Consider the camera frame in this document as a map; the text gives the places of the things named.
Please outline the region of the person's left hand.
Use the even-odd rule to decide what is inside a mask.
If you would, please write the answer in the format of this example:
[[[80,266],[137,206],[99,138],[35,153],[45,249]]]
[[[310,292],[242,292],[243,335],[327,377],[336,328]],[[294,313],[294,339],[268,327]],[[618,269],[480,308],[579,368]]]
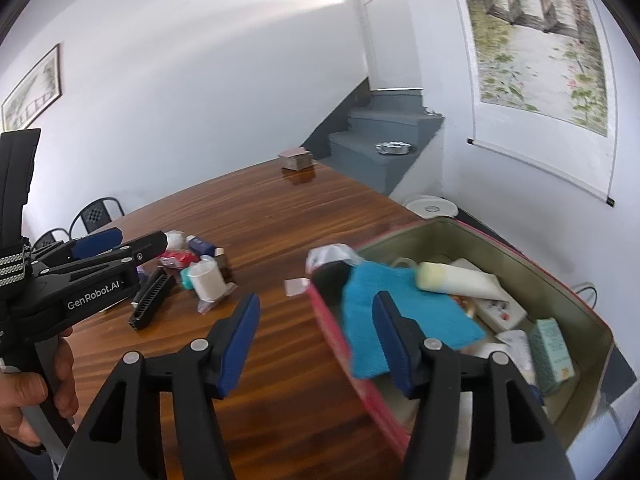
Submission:
[[[60,333],[53,361],[58,378],[54,404],[64,418],[73,418],[79,408],[73,372],[74,355],[66,340],[72,333],[71,328]],[[36,448],[40,439],[24,419],[21,408],[38,405],[47,399],[46,382],[36,373],[1,374],[0,382],[1,429],[13,439]]]

